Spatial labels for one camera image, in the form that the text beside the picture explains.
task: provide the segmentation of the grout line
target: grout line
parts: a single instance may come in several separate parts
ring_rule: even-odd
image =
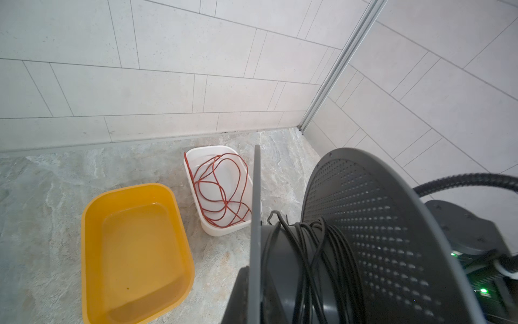
[[[518,5],[515,5],[514,3],[510,3],[510,2],[507,2],[507,1],[504,1],[504,0],[496,0],[496,1],[503,2],[503,3],[507,4],[507,5],[510,5],[510,6],[518,8]]]
[[[306,111],[306,110],[276,110],[275,112],[282,111]],[[56,117],[9,117],[0,118],[4,119],[39,119],[39,118],[82,118],[82,117],[101,117],[101,116],[153,116],[153,115],[190,115],[190,114],[217,114],[217,113],[234,113],[234,112],[274,112],[273,110],[252,110],[252,111],[207,111],[207,112],[158,112],[155,114],[118,114],[118,115],[85,115],[85,116],[56,116]]]
[[[194,112],[194,85],[195,84],[196,84],[196,75],[194,75],[194,78],[193,78],[193,101],[192,101],[192,105],[191,105],[191,113]]]
[[[49,105],[47,105],[47,102],[45,101],[45,98],[43,98],[43,95],[41,94],[41,91],[39,90],[38,85],[37,85],[37,84],[36,84],[36,82],[34,81],[34,79],[33,79],[32,75],[31,75],[31,72],[29,72],[29,69],[27,68],[27,65],[25,65],[25,62],[23,62],[23,61],[22,61],[22,63],[23,63],[23,66],[25,66],[25,70],[27,71],[27,73],[28,73],[28,74],[29,74],[29,76],[31,77],[31,80],[32,80],[32,81],[33,81],[33,83],[34,83],[34,86],[36,87],[36,90],[38,90],[38,93],[39,93],[39,95],[41,96],[41,99],[43,100],[43,103],[45,104],[45,106],[46,106],[46,107],[47,107],[47,109],[49,110],[49,112],[50,112],[50,116],[51,116],[51,117],[54,117],[54,115],[53,115],[53,114],[52,114],[52,112],[50,111]]]
[[[218,132],[219,123],[220,123],[220,113],[218,113],[218,119],[216,121],[216,133]]]
[[[316,66],[315,72],[313,72],[313,75],[311,76],[311,79],[309,79],[309,82],[311,82],[311,80],[313,80],[313,77],[315,76],[315,73],[316,73],[316,72],[318,71],[318,69],[319,69],[320,63],[322,63],[322,61],[324,60],[324,57],[325,57],[325,55],[326,55],[326,53],[327,53],[327,51],[328,51],[328,50],[329,50],[329,47],[325,50],[324,55],[322,56],[322,58],[320,59],[320,62],[319,62],[319,63],[318,63],[318,65]]]
[[[252,48],[254,48],[254,41],[255,41],[256,34],[257,34],[257,28],[255,29],[254,38],[252,38],[252,45],[250,46],[250,51],[248,52],[247,64],[244,66],[243,78],[244,78],[244,75],[247,73],[248,61],[250,60],[250,55],[252,54]]]
[[[329,139],[329,141],[331,142],[331,144],[335,147],[335,148],[338,148],[336,147],[335,143],[333,143],[333,141],[329,138],[329,136],[327,136],[327,134],[322,130],[322,128],[320,128],[320,126],[315,122],[315,126],[322,132],[322,134],[324,134],[325,137],[327,137],[327,139]]]
[[[317,84],[317,83],[306,83],[306,82],[286,81],[286,80],[270,80],[270,79],[260,79],[260,78],[243,78],[243,77],[236,77],[236,76],[218,75],[218,74],[206,74],[206,73],[196,73],[196,72],[164,71],[164,70],[153,70],[153,69],[149,69],[149,68],[118,67],[118,66],[91,65],[91,64],[78,64],[78,63],[60,63],[60,62],[35,61],[35,60],[20,60],[20,59],[8,59],[8,58],[0,58],[0,60],[26,61],[26,62],[41,62],[41,63],[51,63],[51,64],[78,65],[78,66],[93,66],[93,67],[105,67],[105,68],[119,68],[119,69],[128,69],[128,70],[136,70],[136,71],[152,71],[152,72],[165,72],[165,73],[180,73],[180,74],[191,74],[191,75],[201,74],[201,75],[210,75],[210,76],[213,76],[213,77],[222,77],[222,78],[237,78],[237,79],[261,80],[261,81],[282,81],[282,82],[288,82],[288,83],[310,84],[310,85],[312,85],[312,86],[321,86],[321,84]]]
[[[207,83],[209,82],[209,76],[205,78],[205,92],[203,93],[203,109],[202,112],[205,112],[205,98],[207,97]]]
[[[117,56],[119,57],[119,64],[122,67],[121,54],[119,53],[119,44],[117,44],[117,35],[115,34],[115,26],[113,25],[113,17],[111,16],[110,1],[106,0],[106,2],[108,3],[108,11],[110,12],[111,28],[113,29],[113,37],[115,38],[115,46],[117,47]]]
[[[311,4],[313,3],[314,0],[311,0],[309,2],[309,6],[308,6],[308,10],[306,10],[306,14],[304,15],[304,19],[302,19],[302,24],[300,24],[300,27],[298,29],[298,32],[297,32],[297,37],[298,37],[298,34],[300,34],[300,30],[302,29],[302,26],[304,26],[304,22],[306,20],[306,17],[308,16],[308,12],[309,12],[309,8],[311,8]]]
[[[254,75],[252,76],[252,78],[255,78],[255,72],[257,72],[257,66],[259,65],[259,61],[261,60],[261,55],[263,54],[263,48],[264,48],[264,43],[266,43],[266,38],[268,38],[268,32],[266,32],[266,35],[264,36],[263,45],[261,46],[261,52],[259,53],[259,58],[257,59],[257,64],[255,65]]]
[[[428,54],[428,52],[424,53],[423,57],[414,65],[414,67],[412,68],[412,70],[408,71],[407,75],[405,75],[405,77],[397,84],[397,86],[394,88],[394,90],[392,90],[390,92],[390,94],[392,94],[392,92],[396,91],[397,87],[399,87],[399,85],[401,84],[401,82],[403,82],[407,77],[408,75],[415,69],[415,67],[417,65],[419,65],[419,63],[424,59],[424,57]]]
[[[349,143],[352,138],[356,135],[356,133],[359,131],[359,126],[358,126],[358,129],[356,130],[356,132],[354,132],[353,136],[351,136],[351,138],[349,138],[349,140],[342,146],[342,147],[345,147],[347,145],[347,143]]]
[[[485,46],[485,47],[484,47],[484,48],[483,48],[483,49],[482,49],[482,50],[481,50],[477,55],[475,55],[475,57],[474,57],[474,58],[472,58],[472,59],[468,62],[468,64],[464,65],[464,67],[463,67],[462,69],[465,69],[465,68],[466,68],[466,66],[468,66],[468,65],[469,65],[469,63],[471,63],[474,59],[476,59],[476,58],[477,58],[477,56],[479,56],[479,55],[480,55],[480,53],[482,53],[482,52],[483,52],[483,51],[484,51],[484,50],[485,50],[489,45],[491,45],[491,43],[493,43],[493,42],[495,41],[495,39],[497,39],[497,38],[498,38],[498,37],[499,37],[503,32],[505,32],[505,31],[506,31],[506,29],[507,29],[507,28],[509,28],[509,27],[513,24],[513,22],[515,22],[517,19],[518,19],[518,18],[516,18],[515,20],[513,20],[513,21],[512,21],[512,22],[511,22],[507,27],[505,27],[505,28],[503,29],[503,31],[501,31],[501,32],[500,32],[500,34],[496,35],[496,37],[495,37],[495,38],[493,38],[493,40],[492,40],[492,41],[490,41],[490,43],[489,43],[489,44],[487,44],[487,45],[486,45],[486,46]]]
[[[510,169],[512,169],[512,168],[514,168],[514,167],[515,167],[515,166],[517,166],[517,165],[518,165],[518,164],[515,164],[515,165],[513,165],[512,167],[510,167],[510,168],[507,168],[507,169],[503,170],[502,172],[500,172],[500,174],[502,174],[502,173],[504,173],[504,172],[507,172],[508,170],[510,170]]]
[[[420,139],[421,139],[421,137],[423,137],[424,135],[428,134],[428,132],[429,132],[429,131],[431,131],[431,128],[430,128],[429,130],[427,130],[423,135],[419,136],[419,138],[418,138],[418,139],[416,139],[414,142],[412,142],[412,144],[410,144],[406,149],[404,149],[403,151],[401,151],[401,153],[400,153],[400,154],[396,155],[396,156],[394,157],[394,161],[396,161],[397,157],[398,157],[398,156],[400,156],[403,152],[405,152],[406,150],[408,150],[408,149],[410,148],[410,146],[414,145],[414,144],[415,144],[415,142],[417,142],[418,140],[420,140]]]
[[[66,98],[65,92],[63,91],[63,88],[61,88],[61,83],[57,79],[56,72],[54,72],[54,68],[52,67],[52,64],[49,63],[49,65],[50,65],[50,69],[52,70],[52,73],[54,73],[54,78],[56,78],[57,85],[60,86],[61,93],[63,93],[63,97],[65,97],[65,101],[66,101],[66,104],[68,105],[68,109],[70,109],[70,113],[72,114],[72,116],[74,116],[74,112],[72,111],[72,108],[70,107],[70,104],[68,103],[68,99]]]
[[[324,2],[324,0],[320,1],[320,4],[319,4],[319,8],[316,10],[316,13],[315,13],[315,17],[313,17],[313,20],[311,21],[311,25],[309,25],[309,28],[308,28],[308,34],[309,32],[311,31],[311,27],[313,27],[313,23],[315,22],[315,18],[318,16],[319,14],[319,11],[320,11],[320,7],[322,6],[322,3]]]
[[[383,92],[385,92],[387,95],[389,95],[392,99],[396,100],[394,97],[392,97],[388,92],[386,92],[382,87],[380,87],[379,85],[377,85],[374,81],[372,81],[371,79],[369,79],[368,77],[366,77],[364,75],[364,78],[366,78],[367,80],[369,80],[370,82],[374,83],[378,88],[380,88]],[[405,106],[404,104],[402,104],[401,102],[399,102],[399,104],[401,106],[403,106],[406,110],[408,110],[409,112],[411,112],[414,116],[416,116],[417,118],[419,118],[419,120],[421,120],[422,122],[424,122],[426,125],[428,125],[428,127],[432,128],[434,131],[437,132],[437,134],[441,135],[444,139],[446,139],[448,142],[450,142],[451,145],[455,146],[459,151],[461,151],[462,153],[464,153],[467,157],[469,157],[470,159],[472,159],[476,164],[478,164],[481,168],[483,168],[484,170],[486,170],[486,172],[490,173],[488,169],[484,168],[484,166],[482,166],[482,164],[480,164],[477,160],[475,160],[474,158],[472,158],[469,154],[467,154],[466,152],[464,152],[463,150],[461,150],[461,148],[459,148],[459,146],[456,146],[453,142],[451,142],[449,139],[446,138],[446,136],[442,135],[439,131],[437,131],[435,128],[433,128],[429,123],[427,123],[426,121],[424,121],[421,117],[419,117],[416,113],[414,113],[413,111],[411,111],[410,109],[408,109],[407,106]]]
[[[131,10],[131,21],[133,23],[133,36],[135,37],[135,51],[137,52],[137,63],[138,63],[138,68],[140,69],[140,59],[138,57],[137,33],[135,32],[135,19],[133,18],[133,6],[131,4],[131,1],[132,0],[129,0],[129,8]]]
[[[270,108],[271,100],[274,98],[275,91],[277,90],[277,87],[279,86],[279,82],[277,81],[277,84],[275,84],[274,92],[271,94],[270,102],[268,103],[268,108]]]
[[[279,122],[277,123],[277,128],[279,127],[279,124],[281,123],[282,117],[284,117],[285,111],[282,112],[281,118],[279,119]]]
[[[424,152],[428,151],[428,150],[429,150],[433,145],[435,145],[435,144],[439,143],[439,141],[440,141],[441,139],[443,139],[443,138],[444,138],[444,137],[441,137],[440,139],[438,139],[438,140],[437,140],[435,143],[433,143],[429,148],[427,148],[426,150],[424,150],[424,151],[422,151],[421,153],[419,153],[419,155],[418,155],[418,156],[416,156],[416,157],[415,157],[415,158],[413,158],[412,160],[408,161],[408,163],[407,163],[407,164],[405,164],[404,166],[402,166],[401,168],[403,168],[403,167],[405,167],[405,166],[409,165],[409,164],[410,164],[410,162],[412,162],[413,160],[415,160],[415,159],[417,159],[418,157],[420,157],[420,156],[421,156],[421,154],[423,154]]]
[[[161,5],[161,6],[171,7],[171,8],[177,9],[177,10],[188,11],[188,12],[195,13],[195,14],[197,14],[197,15],[202,15],[202,16],[206,16],[206,17],[210,17],[210,18],[214,18],[214,19],[219,19],[219,20],[223,20],[223,21],[231,22],[231,23],[238,24],[238,25],[242,25],[242,26],[246,26],[246,27],[257,28],[257,29],[262,30],[262,31],[265,31],[265,32],[274,33],[274,34],[282,35],[282,36],[286,36],[286,37],[289,37],[289,38],[295,38],[295,39],[298,39],[298,40],[307,41],[307,42],[309,42],[309,43],[313,43],[313,44],[317,44],[317,45],[321,45],[321,46],[332,47],[332,46],[329,46],[329,45],[325,45],[325,44],[317,43],[317,42],[315,42],[315,41],[305,40],[305,39],[302,39],[302,38],[297,38],[297,37],[295,37],[295,36],[290,36],[290,35],[285,35],[285,34],[281,34],[281,33],[278,33],[278,32],[274,32],[274,31],[269,31],[269,30],[266,30],[266,29],[263,29],[263,28],[258,28],[258,27],[256,27],[256,26],[251,26],[251,25],[247,25],[247,24],[240,23],[240,22],[235,22],[235,21],[232,21],[232,20],[228,20],[228,19],[220,18],[220,17],[214,17],[214,16],[211,16],[211,15],[206,15],[206,14],[204,14],[204,13],[199,13],[199,12],[195,12],[195,11],[192,11],[192,10],[187,10],[187,9],[183,9],[183,8],[179,8],[179,7],[175,7],[175,6],[171,6],[171,5],[166,5],[166,4],[158,3],[158,2],[155,2],[155,1],[152,1],[152,0],[142,0],[142,1],[151,2],[151,3],[157,4],[157,5]]]
[[[279,104],[279,101],[281,100],[282,92],[284,91],[284,87],[286,87],[286,82],[282,85],[281,93],[279,93],[279,98],[277,99],[277,102],[275,103],[275,107],[273,111],[276,111],[275,108],[277,108],[277,105]]]
[[[110,129],[108,128],[108,123],[106,122],[106,116],[103,116],[104,118],[104,124],[106,125],[106,130],[108,131],[108,135],[110,136],[110,142],[113,143],[113,140],[111,139]]]
[[[365,137],[367,137],[367,133],[365,133],[365,136],[362,138],[362,140],[360,140],[360,141],[358,142],[358,144],[356,144],[356,146],[354,146],[354,148],[357,148],[357,147],[358,147],[358,145],[359,145],[359,144],[360,144],[360,143],[365,139]]]
[[[515,97],[513,97],[512,95],[510,95],[509,93],[505,92],[504,90],[501,90],[501,89],[499,89],[499,88],[495,87],[494,85],[492,85],[491,83],[489,83],[489,82],[487,82],[487,81],[485,81],[485,80],[482,80],[481,78],[479,78],[479,77],[478,77],[478,76],[476,76],[475,74],[471,73],[470,71],[466,71],[466,70],[464,70],[463,68],[461,68],[461,67],[460,67],[460,66],[458,66],[457,64],[455,64],[455,63],[453,63],[453,62],[450,62],[450,61],[448,61],[447,59],[443,58],[441,55],[438,55],[437,53],[430,51],[430,50],[429,50],[429,49],[427,49],[426,47],[424,47],[424,46],[422,46],[422,45],[420,45],[420,44],[416,43],[415,41],[413,41],[412,39],[410,39],[410,38],[408,38],[407,36],[403,35],[402,33],[398,32],[398,31],[395,31],[394,29],[392,29],[392,28],[388,27],[387,25],[385,25],[385,24],[383,24],[383,23],[381,23],[381,22],[379,22],[379,21],[377,21],[377,23],[378,23],[378,24],[380,24],[380,25],[382,25],[382,26],[387,27],[388,29],[390,29],[390,30],[391,30],[391,31],[393,31],[394,33],[396,33],[396,34],[398,34],[398,35],[400,35],[400,36],[402,36],[402,37],[404,37],[404,38],[408,39],[408,40],[409,40],[409,41],[411,41],[412,43],[414,43],[414,44],[416,44],[416,45],[421,46],[422,48],[424,48],[424,49],[425,49],[425,50],[427,50],[428,52],[430,52],[430,53],[432,53],[432,54],[435,54],[435,55],[436,55],[436,56],[438,56],[440,59],[443,59],[443,60],[445,60],[446,62],[450,63],[451,65],[453,65],[453,66],[455,66],[455,67],[457,67],[457,68],[461,69],[462,71],[466,72],[466,73],[467,73],[467,74],[469,74],[470,76],[472,76],[472,77],[474,77],[474,78],[476,78],[476,79],[478,79],[478,80],[482,81],[483,83],[487,84],[487,85],[488,85],[488,86],[490,86],[491,88],[493,88],[493,89],[495,89],[495,90],[498,90],[498,91],[500,91],[501,93],[505,94],[506,96],[511,97],[511,98],[513,98],[514,100],[517,100],[517,101],[518,101],[518,98],[515,98]]]

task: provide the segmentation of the coiled red wire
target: coiled red wire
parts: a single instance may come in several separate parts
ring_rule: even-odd
[[[239,197],[238,201],[233,200],[233,198],[236,195],[237,189],[239,188],[239,184],[241,182],[241,169],[239,168],[239,165],[236,163],[236,161],[234,161],[233,159],[228,158],[228,157],[222,159],[222,157],[224,157],[224,156],[237,156],[238,158],[241,159],[241,161],[243,161],[243,163],[244,163],[244,165],[245,165],[245,167],[247,169],[247,174],[244,177],[243,191],[241,192],[241,196]],[[186,152],[183,153],[183,158],[185,159],[185,164],[187,165],[187,169],[189,169],[189,175],[191,177],[191,181],[192,181],[192,184],[193,184],[193,187],[194,187],[194,193],[196,194],[196,199],[198,200],[199,208],[202,211],[203,217],[205,218],[205,220],[209,224],[211,224],[211,225],[213,225],[213,226],[215,226],[217,228],[227,228],[227,227],[230,227],[230,226],[235,225],[237,223],[244,222],[244,219],[248,215],[248,213],[252,214],[252,210],[250,209],[250,207],[242,201],[243,200],[244,191],[247,188],[247,179],[248,179],[248,165],[243,160],[242,157],[240,157],[239,155],[234,154],[234,153],[225,153],[225,154],[221,154],[221,155],[216,155],[215,157],[210,158],[207,161],[205,161],[204,163],[202,163],[198,167],[198,169],[196,169],[194,174],[193,174],[193,172],[191,170],[191,167],[189,166],[189,161],[187,160],[187,153]],[[236,183],[236,189],[234,189],[234,192],[232,193],[232,195],[230,195],[230,197],[227,197],[225,189],[223,189],[223,187],[220,185],[220,182],[219,182],[218,178],[216,177],[216,173],[215,173],[216,169],[221,165],[221,163],[223,161],[226,161],[226,160],[232,161],[232,163],[234,163],[234,165],[237,167],[237,171],[239,173],[239,178],[238,178],[237,183]],[[196,176],[197,176],[198,172],[200,171],[200,169],[205,164],[207,164],[207,163],[208,163],[208,165],[205,168],[205,170],[200,174],[199,179],[198,180],[194,180],[194,179],[196,179]],[[210,175],[213,175],[214,181],[205,180]],[[220,194],[221,194],[221,199],[220,200],[211,200],[211,199],[208,199],[207,197],[205,197],[205,195],[202,193],[200,184],[213,184],[213,185],[218,186],[218,188],[220,190]],[[215,203],[223,203],[223,207],[221,209],[219,209],[219,210],[210,210],[210,209],[204,208],[202,206],[202,202],[199,199],[198,193],[199,193],[199,195],[202,196],[203,199],[205,199],[207,201],[215,202]],[[231,203],[239,204],[239,207],[238,207],[236,212],[233,211],[229,207],[229,204],[231,204]],[[239,216],[239,212],[241,211],[241,207],[242,206],[244,206],[246,208],[246,212],[245,212],[245,214],[243,216]],[[210,218],[206,214],[206,213],[219,213],[219,212],[223,212],[223,215],[220,218],[217,218],[217,219]],[[227,225],[224,225],[224,226],[216,224],[217,221],[220,221],[220,220],[222,220],[225,217],[227,212],[230,212],[230,213],[234,214],[234,217],[232,218],[232,220]]]

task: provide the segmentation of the white tile wall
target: white tile wall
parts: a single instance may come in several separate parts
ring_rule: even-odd
[[[391,93],[425,54],[421,46],[374,23],[351,59],[351,65]]]
[[[342,147],[358,130],[358,125],[334,102],[326,99],[314,117],[315,124],[336,147]]]
[[[378,21],[458,66],[465,66],[516,17],[488,0],[393,0]]]
[[[216,17],[297,36],[311,0],[218,0]]]
[[[466,70],[518,98],[518,20],[488,45]]]
[[[392,158],[430,129],[367,78],[342,109]]]
[[[458,67],[439,60],[401,102],[490,172],[518,163],[518,101]]]
[[[281,120],[279,121],[277,127],[282,128],[299,126],[305,113],[305,111],[285,111],[282,114]]]
[[[254,78],[309,83],[327,48],[268,33]]]
[[[221,133],[276,128],[282,114],[282,111],[221,112],[217,131]]]
[[[203,112],[267,110],[276,86],[275,81],[209,75]]]
[[[109,0],[120,66],[139,68],[131,0]]]
[[[109,142],[102,116],[0,119],[0,151]]]
[[[106,0],[2,1],[0,58],[120,66]]]
[[[216,132],[218,114],[106,116],[111,140],[137,140]]]
[[[255,29],[134,1],[140,68],[242,77]]]
[[[336,149],[333,142],[331,142],[314,121],[309,123],[308,128],[304,132],[304,136],[320,157],[324,156],[329,151]]]
[[[74,116],[191,112],[194,75],[52,64]]]
[[[45,103],[49,107],[53,117],[70,117],[72,111],[68,106],[68,102],[61,91],[54,71],[50,63],[43,62],[23,62],[29,71],[34,84],[38,88]]]
[[[23,62],[0,60],[0,118],[51,116]]]
[[[343,48],[366,8],[361,0],[323,0],[306,39]]]
[[[304,110],[306,111],[320,86],[287,82],[277,101],[275,110]]]

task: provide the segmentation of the black cable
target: black cable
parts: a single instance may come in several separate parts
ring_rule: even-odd
[[[449,176],[427,182],[414,188],[419,197],[434,192],[465,186],[486,186],[509,189],[518,192],[518,178],[493,173],[468,173]]]
[[[344,235],[335,226],[326,224],[323,218],[311,224],[293,224],[294,234],[282,219],[280,212],[274,210],[270,216],[272,214],[277,214],[279,223],[266,240],[262,257],[262,271],[266,271],[268,254],[273,246],[272,237],[275,236],[273,233],[277,232],[281,226],[302,263],[292,324],[311,323],[313,310],[319,323],[327,324],[322,293],[317,291],[314,281],[315,273],[320,270],[320,262],[323,263],[330,279],[339,322],[344,324],[365,323],[365,304],[359,271],[352,249]],[[315,249],[311,260],[308,260],[309,246],[306,244],[306,239],[313,243]],[[321,281],[319,281],[319,288],[322,288]]]

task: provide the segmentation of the wall tile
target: wall tile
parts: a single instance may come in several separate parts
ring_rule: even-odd
[[[51,116],[23,62],[0,60],[0,118]]]
[[[428,132],[426,132],[426,134],[416,140],[394,160],[399,165],[404,167],[410,161],[418,157],[421,153],[429,149],[433,144],[437,143],[441,138],[442,136],[439,133],[433,129],[430,129]]]
[[[268,33],[254,78],[309,83],[327,48]]]
[[[356,133],[354,133],[353,137],[347,141],[347,143],[343,147],[356,147],[364,138],[367,136],[362,129],[358,129]]]
[[[204,112],[267,110],[276,85],[276,81],[209,75]]]
[[[396,162],[394,162],[394,160],[392,160],[392,158],[388,156],[388,154],[385,153],[383,149],[378,144],[376,144],[376,142],[374,142],[372,138],[370,138],[369,136],[365,136],[365,138],[362,139],[362,141],[356,146],[356,148],[367,151],[381,159],[386,164],[388,164],[395,172],[397,172],[397,174],[401,176],[401,178],[403,178],[404,181],[406,181],[406,183],[411,188],[418,185],[417,182],[415,182],[412,179],[412,177],[410,177],[405,172],[405,170],[403,170]]]
[[[356,90],[359,83],[362,82],[363,78],[364,78],[363,74],[361,74],[359,71],[356,71],[356,73],[352,77],[351,81],[349,81],[346,88],[342,91],[342,93],[338,97],[338,100],[336,100],[336,104],[338,105],[338,107],[343,107],[343,105],[351,97],[351,94],[353,94],[354,90]]]
[[[490,172],[518,163],[518,101],[439,60],[401,103]]]
[[[367,78],[342,109],[393,158],[430,129]]]
[[[340,55],[340,52],[341,51],[338,50],[338,49],[335,49],[333,51],[333,53],[331,54],[331,57],[329,58],[329,60],[327,60],[327,64],[324,66],[324,69],[320,73],[320,77],[316,81],[317,84],[323,84],[324,83],[327,75],[331,71],[331,68],[333,68],[333,65],[335,65],[336,60],[338,59],[338,55]]]
[[[305,113],[305,111],[285,111],[277,128],[299,126]]]
[[[133,4],[140,68],[243,76],[254,28],[147,1]]]
[[[196,74],[194,75],[194,94],[193,94],[193,111],[203,112],[205,105],[205,89],[207,86],[207,76]]]
[[[487,0],[393,0],[378,21],[465,66],[516,17],[518,8]]]
[[[391,93],[425,54],[421,46],[374,23],[351,65]]]
[[[106,116],[114,142],[215,133],[217,123],[218,114]]]
[[[63,91],[49,63],[23,62],[54,117],[72,116]]]
[[[132,0],[132,1],[133,1],[133,5],[135,5],[138,2],[138,0],[137,1]],[[153,0],[153,1],[164,4],[164,5],[189,10],[189,11],[200,12],[200,0]]]
[[[404,168],[420,184],[438,178],[472,172],[485,172],[459,149],[441,139]],[[457,188],[433,194],[435,199],[458,204],[475,215],[496,222],[507,238],[516,237],[518,195],[497,188]]]
[[[518,98],[518,20],[486,47],[466,70]]]
[[[313,0],[309,5],[308,11],[306,12],[306,16],[304,17],[304,22],[300,26],[300,30],[298,31],[297,38],[306,39],[308,36],[309,29],[315,19],[316,13],[319,10],[320,4],[322,0]]]
[[[0,151],[109,143],[103,117],[0,120]]]
[[[218,133],[265,130],[276,128],[282,111],[221,112],[218,119]]]
[[[361,0],[323,0],[306,39],[343,48],[366,8]]]
[[[401,83],[391,92],[395,100],[401,100],[412,87],[437,63],[439,57],[432,52],[428,52]]]
[[[139,68],[131,0],[109,0],[122,67]]]
[[[329,99],[320,106],[313,120],[336,147],[344,146],[359,128]]]
[[[0,58],[120,66],[106,0],[0,5]]]
[[[191,112],[194,75],[52,64],[74,116]]]
[[[254,77],[255,69],[257,68],[257,63],[259,62],[259,56],[261,55],[265,38],[266,31],[260,29],[255,30],[254,41],[252,43],[252,48],[250,49],[250,54],[248,55],[247,68],[244,71],[244,77]]]
[[[331,47],[327,48],[324,56],[320,60],[318,67],[315,70],[315,73],[313,73],[313,76],[311,77],[310,83],[316,84],[316,82],[318,81],[320,75],[322,74],[325,66],[327,65],[327,61],[329,61],[331,59],[331,54],[333,54],[333,51],[334,51],[333,48],[331,48]]]
[[[275,87],[274,94],[271,96],[270,104],[268,105],[268,111],[275,110],[277,103],[279,102],[279,98],[281,97],[282,90],[284,90],[284,86],[286,82],[278,81],[277,86]]]
[[[331,91],[327,96],[334,102],[337,102],[338,98],[340,97],[340,95],[342,94],[342,92],[344,91],[344,89],[349,84],[349,82],[355,74],[356,69],[349,64],[346,65],[342,73],[338,77],[338,80],[336,80],[335,84],[333,85],[333,88],[331,88]]]
[[[309,144],[313,147],[313,149],[323,157],[325,154],[330,151],[336,149],[336,146],[331,142],[327,136],[325,136],[324,132],[315,124],[314,121],[310,122],[306,131],[304,132],[304,136],[308,140]]]
[[[217,5],[217,0],[201,0],[201,3],[199,5],[199,13],[215,17]]]
[[[302,83],[286,83],[275,110],[306,111],[320,86]]]
[[[218,0],[216,17],[297,36],[311,0]]]

